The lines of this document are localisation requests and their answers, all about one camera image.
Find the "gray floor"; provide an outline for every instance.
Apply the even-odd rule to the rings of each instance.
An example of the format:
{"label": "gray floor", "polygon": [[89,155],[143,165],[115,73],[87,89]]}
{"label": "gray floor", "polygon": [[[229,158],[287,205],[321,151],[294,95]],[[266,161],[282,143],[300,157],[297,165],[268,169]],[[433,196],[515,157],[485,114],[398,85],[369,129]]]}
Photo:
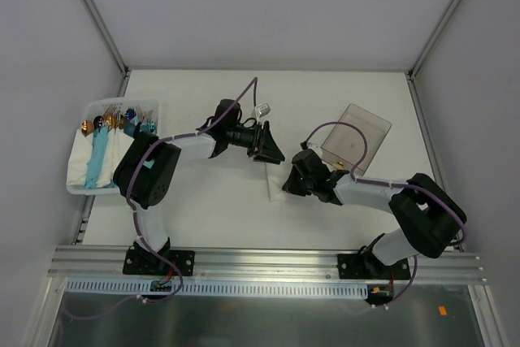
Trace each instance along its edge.
{"label": "gray floor", "polygon": [[[71,294],[77,315],[101,313],[122,296]],[[447,315],[441,315],[444,306]],[[51,346],[442,346],[483,345],[466,287],[413,287],[388,311],[363,301],[177,297],[123,304],[103,319],[61,316]]]}

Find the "plastic container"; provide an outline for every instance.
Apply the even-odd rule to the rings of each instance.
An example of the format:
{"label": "plastic container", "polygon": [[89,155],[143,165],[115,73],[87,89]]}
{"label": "plastic container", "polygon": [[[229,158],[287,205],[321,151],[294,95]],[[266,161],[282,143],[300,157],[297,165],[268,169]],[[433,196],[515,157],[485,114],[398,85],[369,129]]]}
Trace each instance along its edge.
{"label": "plastic container", "polygon": [[[354,172],[363,176],[392,124],[354,104],[347,107],[339,121],[357,126],[366,137],[366,157]],[[343,125],[336,125],[322,144],[322,160],[336,168],[351,170],[363,155],[364,147],[363,139],[358,132]]]}
{"label": "plastic container", "polygon": [[[103,99],[101,101],[96,101],[90,103],[85,107],[83,115],[81,116],[81,121],[78,123],[82,124],[83,121],[89,119],[93,120],[94,117],[98,115],[103,115],[106,110],[111,106],[115,106],[116,110],[124,111],[128,109],[129,106],[139,106],[142,111],[148,112],[153,110],[154,112],[150,116],[146,116],[146,118],[152,118],[156,123],[157,134],[160,134],[161,124],[158,119],[160,117],[159,113],[159,100],[157,98],[108,98]],[[66,185],[67,191],[71,194],[81,194],[81,195],[107,195],[107,194],[119,194],[119,188],[113,187],[110,189],[86,189],[82,185]]]}

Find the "black mounting plate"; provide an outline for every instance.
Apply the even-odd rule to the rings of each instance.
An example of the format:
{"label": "black mounting plate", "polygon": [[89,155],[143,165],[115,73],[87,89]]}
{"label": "black mounting plate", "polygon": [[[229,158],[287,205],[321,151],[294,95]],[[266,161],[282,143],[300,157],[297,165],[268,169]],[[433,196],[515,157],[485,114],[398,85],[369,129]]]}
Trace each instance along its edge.
{"label": "black mounting plate", "polygon": [[369,274],[368,270],[362,267],[349,267],[354,264],[354,259],[357,254],[338,254],[338,274],[341,280],[390,280],[392,278],[392,271],[394,280],[409,280],[410,279],[410,265],[408,259],[402,259],[396,264],[385,267],[381,275],[375,278]]}
{"label": "black mounting plate", "polygon": [[[193,266],[195,265],[195,252],[194,251],[177,251],[169,250],[166,253],[165,258],[173,262],[180,270],[182,276],[193,276]],[[160,262],[158,266],[146,262],[142,256],[140,256],[134,247],[130,247],[127,250],[127,254],[124,258],[123,274],[125,275],[160,275],[165,276],[168,273],[168,269],[165,264]]]}

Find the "blue cloth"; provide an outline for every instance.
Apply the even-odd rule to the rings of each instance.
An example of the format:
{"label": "blue cloth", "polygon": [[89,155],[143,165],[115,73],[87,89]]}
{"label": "blue cloth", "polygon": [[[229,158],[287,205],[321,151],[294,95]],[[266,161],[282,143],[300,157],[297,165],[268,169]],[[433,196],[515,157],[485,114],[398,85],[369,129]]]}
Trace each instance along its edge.
{"label": "blue cloth", "polygon": [[90,161],[87,163],[87,177],[84,183],[86,189],[96,189],[98,187],[98,178],[103,167],[103,159],[105,158],[106,143],[108,142],[108,127],[105,126],[101,130],[96,130],[93,136],[93,151]]}

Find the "tabletop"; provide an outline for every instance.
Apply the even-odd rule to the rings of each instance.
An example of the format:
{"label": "tabletop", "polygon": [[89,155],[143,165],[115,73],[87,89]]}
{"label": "tabletop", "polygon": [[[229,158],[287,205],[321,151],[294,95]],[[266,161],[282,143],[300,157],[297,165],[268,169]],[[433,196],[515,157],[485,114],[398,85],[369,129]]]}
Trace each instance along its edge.
{"label": "tabletop", "polygon": [[[271,131],[290,170],[299,143],[319,124],[338,120],[351,103],[392,123],[366,176],[431,176],[423,135],[405,75],[383,72],[280,72],[133,70],[125,96],[161,102],[161,136],[193,132],[223,98],[236,98],[258,77],[258,102],[267,102]],[[253,96],[240,101],[244,113]],[[313,137],[320,144],[332,128]],[[316,197],[270,201],[267,170],[245,149],[230,146],[217,158],[178,166],[161,202],[174,246],[278,249],[357,249],[398,227],[387,213],[336,206]],[[132,214],[123,197],[97,196],[83,244],[130,245]]]}

